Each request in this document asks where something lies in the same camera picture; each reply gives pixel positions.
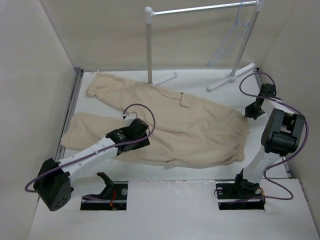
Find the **beige trousers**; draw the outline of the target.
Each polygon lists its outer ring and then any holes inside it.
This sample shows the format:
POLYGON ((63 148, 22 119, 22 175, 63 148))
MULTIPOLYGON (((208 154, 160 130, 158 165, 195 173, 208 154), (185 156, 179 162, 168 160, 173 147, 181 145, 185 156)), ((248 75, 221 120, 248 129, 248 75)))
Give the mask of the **beige trousers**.
POLYGON ((85 91, 154 128, 150 144, 118 160, 167 167, 210 168, 245 160, 248 120, 236 109, 146 82, 98 73, 85 91))

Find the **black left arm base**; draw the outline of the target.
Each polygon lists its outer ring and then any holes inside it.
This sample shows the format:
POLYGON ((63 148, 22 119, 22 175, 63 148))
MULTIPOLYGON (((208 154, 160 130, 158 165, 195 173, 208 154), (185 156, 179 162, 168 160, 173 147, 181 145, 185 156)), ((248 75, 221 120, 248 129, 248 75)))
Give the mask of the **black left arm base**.
POLYGON ((81 211, 126 211, 128 181, 112 181, 104 172, 96 174, 103 181, 103 189, 98 193, 82 197, 81 211))

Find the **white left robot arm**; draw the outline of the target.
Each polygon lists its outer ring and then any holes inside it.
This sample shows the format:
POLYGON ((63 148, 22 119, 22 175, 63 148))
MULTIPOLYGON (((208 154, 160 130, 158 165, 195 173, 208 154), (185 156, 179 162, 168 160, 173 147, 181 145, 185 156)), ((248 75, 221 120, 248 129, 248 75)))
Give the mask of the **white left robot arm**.
POLYGON ((149 146, 148 129, 146 122, 135 118, 128 126, 111 131, 71 157, 60 161, 47 159, 34 181, 35 192, 51 212, 76 197, 84 197, 87 201, 108 201, 114 191, 114 182, 104 172, 92 177, 84 174, 105 160, 149 146))

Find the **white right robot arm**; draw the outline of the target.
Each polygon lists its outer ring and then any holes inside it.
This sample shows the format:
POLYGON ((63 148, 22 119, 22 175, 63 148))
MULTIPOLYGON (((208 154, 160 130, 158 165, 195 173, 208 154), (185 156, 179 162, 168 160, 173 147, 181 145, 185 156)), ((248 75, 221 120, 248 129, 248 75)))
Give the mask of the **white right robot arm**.
POLYGON ((305 116, 276 98, 276 86, 269 83, 262 84, 256 100, 245 107, 247 118, 256 120, 263 114, 268 115, 268 122, 261 136, 261 148, 232 185, 233 194, 241 199, 254 197, 265 171, 297 150, 306 123, 305 116))

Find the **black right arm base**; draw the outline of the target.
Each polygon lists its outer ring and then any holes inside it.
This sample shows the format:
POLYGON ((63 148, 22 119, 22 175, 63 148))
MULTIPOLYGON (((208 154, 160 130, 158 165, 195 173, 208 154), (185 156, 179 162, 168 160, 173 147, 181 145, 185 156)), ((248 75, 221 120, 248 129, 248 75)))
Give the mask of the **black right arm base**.
POLYGON ((219 210, 264 210, 266 201, 258 183, 250 183, 237 174, 233 181, 216 181, 214 196, 219 210))

